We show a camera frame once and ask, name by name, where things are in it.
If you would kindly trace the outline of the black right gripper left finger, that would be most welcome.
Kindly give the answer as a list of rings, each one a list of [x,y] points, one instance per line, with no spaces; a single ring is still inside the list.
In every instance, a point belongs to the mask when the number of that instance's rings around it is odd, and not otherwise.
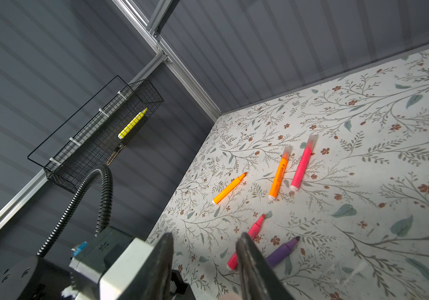
[[[118,297],[132,300],[170,298],[173,263],[173,235],[165,233],[152,249],[148,245],[130,245],[123,253],[121,266],[128,285]]]

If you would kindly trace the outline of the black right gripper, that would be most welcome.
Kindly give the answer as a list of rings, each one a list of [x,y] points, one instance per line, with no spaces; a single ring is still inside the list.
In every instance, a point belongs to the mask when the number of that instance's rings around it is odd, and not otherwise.
[[[31,256],[0,273],[0,300],[59,300],[70,285],[69,271]]]

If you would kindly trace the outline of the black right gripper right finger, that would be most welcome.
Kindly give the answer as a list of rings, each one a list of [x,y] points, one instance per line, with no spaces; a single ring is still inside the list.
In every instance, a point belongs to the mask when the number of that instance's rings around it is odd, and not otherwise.
[[[238,266],[238,268],[243,300],[294,300],[294,297],[282,285],[271,267],[268,266],[253,241],[250,243],[250,255],[247,264]]]

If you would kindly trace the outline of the pink marker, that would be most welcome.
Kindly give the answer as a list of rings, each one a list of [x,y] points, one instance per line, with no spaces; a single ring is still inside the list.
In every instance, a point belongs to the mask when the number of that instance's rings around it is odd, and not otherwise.
[[[304,148],[304,152],[302,154],[302,157],[300,159],[300,162],[298,164],[297,170],[295,172],[295,175],[292,179],[290,190],[291,191],[298,191],[303,177],[305,175],[305,171],[307,169],[310,157],[312,155],[313,149],[315,147],[315,144],[317,142],[318,136],[317,135],[311,135],[306,143],[306,146]]]
[[[230,271],[236,270],[238,266],[244,266],[247,264],[250,255],[250,243],[260,233],[265,219],[266,214],[262,214],[252,225],[249,231],[243,233],[243,236],[237,242],[237,250],[227,263],[227,268]]]

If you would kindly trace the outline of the purple marker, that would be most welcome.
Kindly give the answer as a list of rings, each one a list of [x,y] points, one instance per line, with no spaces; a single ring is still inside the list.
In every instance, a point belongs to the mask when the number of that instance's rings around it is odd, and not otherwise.
[[[293,250],[295,249],[296,245],[299,243],[300,237],[296,236],[293,239],[291,239],[289,242],[286,242],[279,246],[276,250],[272,252],[267,258],[266,262],[269,267],[274,268],[278,264],[280,264],[284,259],[289,257]]]

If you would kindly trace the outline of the translucent pen cap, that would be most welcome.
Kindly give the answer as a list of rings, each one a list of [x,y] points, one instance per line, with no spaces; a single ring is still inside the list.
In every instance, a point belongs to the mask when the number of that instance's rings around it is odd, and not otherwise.
[[[218,298],[218,300],[243,300],[243,298],[236,293],[227,293],[221,296],[220,298]]]

